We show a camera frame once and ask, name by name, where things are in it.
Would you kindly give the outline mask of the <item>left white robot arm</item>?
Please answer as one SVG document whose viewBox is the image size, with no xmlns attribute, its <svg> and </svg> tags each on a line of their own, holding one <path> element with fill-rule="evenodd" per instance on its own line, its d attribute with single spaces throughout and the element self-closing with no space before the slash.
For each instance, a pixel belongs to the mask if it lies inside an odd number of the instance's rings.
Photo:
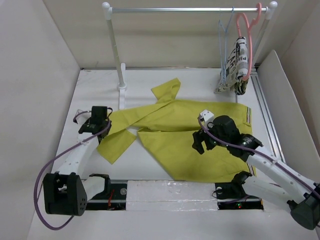
<svg viewBox="0 0 320 240">
<path fill-rule="evenodd" d="M 76 112 L 73 122 L 80 125 L 77 143 L 67 151 L 67 158 L 55 173 L 43 178 L 44 206 L 47 214 L 82 216 L 89 200 L 111 194 L 108 174 L 92 173 L 83 178 L 85 166 L 101 140 L 111 129 L 112 108 L 93 106 L 90 111 Z"/>
</svg>

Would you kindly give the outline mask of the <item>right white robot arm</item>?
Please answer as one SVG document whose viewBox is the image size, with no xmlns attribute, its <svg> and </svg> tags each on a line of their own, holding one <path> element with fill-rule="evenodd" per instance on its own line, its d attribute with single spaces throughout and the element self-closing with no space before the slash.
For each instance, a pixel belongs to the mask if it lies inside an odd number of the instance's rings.
<svg viewBox="0 0 320 240">
<path fill-rule="evenodd" d="M 215 147 L 226 148 L 234 157 L 256 167 L 273 183 L 250 173 L 238 173 L 231 181 L 237 197 L 245 194 L 264 199 L 288 212 L 302 227 L 314 230 L 320 225 L 320 185 L 272 157 L 262 142 L 251 134 L 240 133 L 227 115 L 216 117 L 204 110 L 197 118 L 200 130 L 194 132 L 192 148 L 199 154 Z"/>
</svg>

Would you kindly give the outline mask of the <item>yellow trousers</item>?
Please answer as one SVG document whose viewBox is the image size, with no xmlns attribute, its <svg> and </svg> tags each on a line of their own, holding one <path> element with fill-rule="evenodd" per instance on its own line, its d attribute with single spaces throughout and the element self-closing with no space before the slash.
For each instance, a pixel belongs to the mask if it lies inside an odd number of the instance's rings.
<svg viewBox="0 0 320 240">
<path fill-rule="evenodd" d="M 232 156 L 223 147 L 199 154 L 192 148 L 193 133 L 200 129 L 198 115 L 204 110 L 234 120 L 241 133 L 252 133 L 252 111 L 234 102 L 202 102 L 177 99 L 181 83 L 172 79 L 152 89 L 157 102 L 119 110 L 110 116 L 109 134 L 97 147 L 98 153 L 114 163 L 136 140 L 176 181 L 230 182 L 242 171 L 255 168 Z"/>
</svg>

